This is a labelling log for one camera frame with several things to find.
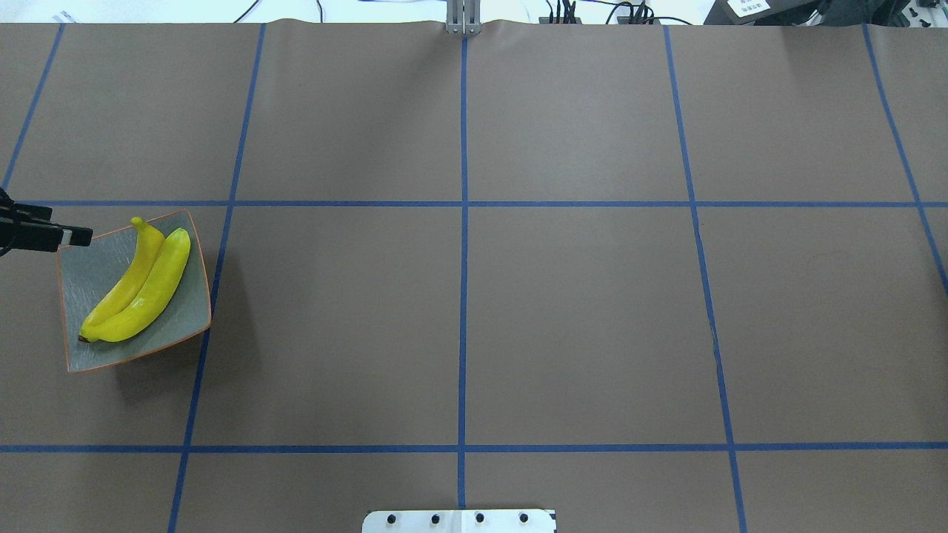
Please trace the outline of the yellow banana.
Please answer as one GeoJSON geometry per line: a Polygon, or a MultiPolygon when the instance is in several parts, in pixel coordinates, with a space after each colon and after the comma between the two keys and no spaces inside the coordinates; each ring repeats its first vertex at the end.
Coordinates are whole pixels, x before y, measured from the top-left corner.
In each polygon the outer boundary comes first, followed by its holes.
{"type": "Polygon", "coordinates": [[[177,227],[166,237],[139,293],[104,323],[90,325],[82,337],[89,342],[122,342],[144,331],[162,314],[181,282],[192,249],[190,234],[177,227]]]}
{"type": "Polygon", "coordinates": [[[125,310],[138,296],[164,243],[165,236],[142,217],[132,217],[130,222],[136,231],[136,249],[133,259],[118,282],[82,321],[80,334],[78,334],[81,342],[91,342],[91,329],[125,310]]]}

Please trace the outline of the black label printer box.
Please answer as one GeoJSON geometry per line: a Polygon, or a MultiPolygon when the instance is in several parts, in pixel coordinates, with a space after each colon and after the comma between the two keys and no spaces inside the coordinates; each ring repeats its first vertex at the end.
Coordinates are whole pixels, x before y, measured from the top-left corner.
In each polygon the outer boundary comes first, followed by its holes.
{"type": "Polygon", "coordinates": [[[762,24],[776,17],[775,24],[809,20],[822,1],[714,1],[704,26],[746,26],[762,24]]]}

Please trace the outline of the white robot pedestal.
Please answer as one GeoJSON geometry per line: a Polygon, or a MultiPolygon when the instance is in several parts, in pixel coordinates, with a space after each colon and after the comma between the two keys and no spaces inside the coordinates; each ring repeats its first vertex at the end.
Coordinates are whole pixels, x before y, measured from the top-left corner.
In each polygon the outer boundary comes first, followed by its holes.
{"type": "Polygon", "coordinates": [[[362,532],[556,532],[554,510],[427,509],[370,512],[362,532]]]}

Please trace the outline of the aluminium frame post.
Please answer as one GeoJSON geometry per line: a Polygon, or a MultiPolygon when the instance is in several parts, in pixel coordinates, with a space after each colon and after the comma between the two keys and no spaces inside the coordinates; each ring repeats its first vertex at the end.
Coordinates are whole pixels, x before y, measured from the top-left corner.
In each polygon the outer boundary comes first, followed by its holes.
{"type": "Polygon", "coordinates": [[[446,31],[451,35],[478,35],[481,33],[480,0],[447,0],[446,31]]]}

